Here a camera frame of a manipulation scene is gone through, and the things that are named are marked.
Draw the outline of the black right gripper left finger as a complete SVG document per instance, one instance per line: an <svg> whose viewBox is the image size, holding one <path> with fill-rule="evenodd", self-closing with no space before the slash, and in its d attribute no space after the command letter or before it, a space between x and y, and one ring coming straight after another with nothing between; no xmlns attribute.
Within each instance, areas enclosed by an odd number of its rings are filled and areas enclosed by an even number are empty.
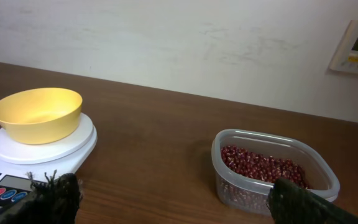
<svg viewBox="0 0 358 224"><path fill-rule="evenodd" d="M74 173L56 173L37 182L28 172L31 193L0 208L0 224L74 224L83 199L81 183Z"/></svg>

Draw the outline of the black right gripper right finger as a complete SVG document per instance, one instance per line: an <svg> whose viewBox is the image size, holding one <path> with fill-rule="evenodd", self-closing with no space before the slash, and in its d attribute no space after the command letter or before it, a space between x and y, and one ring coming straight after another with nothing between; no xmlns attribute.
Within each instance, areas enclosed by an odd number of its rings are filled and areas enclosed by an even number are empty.
<svg viewBox="0 0 358 224"><path fill-rule="evenodd" d="M267 207L275 224L358 224L358 217L288 179L274 182Z"/></svg>

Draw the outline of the red beans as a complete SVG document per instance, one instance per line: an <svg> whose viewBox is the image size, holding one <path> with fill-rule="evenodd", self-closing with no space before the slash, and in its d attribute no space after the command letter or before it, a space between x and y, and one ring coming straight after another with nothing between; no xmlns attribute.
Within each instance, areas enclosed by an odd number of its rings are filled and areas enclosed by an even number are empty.
<svg viewBox="0 0 358 224"><path fill-rule="evenodd" d="M224 203L244 207L266 204L260 193L262 183L288 179L302 189L310 189L305 169L291 159L281 159L252 152L235 144L213 146L211 157L216 169L218 197Z"/></svg>

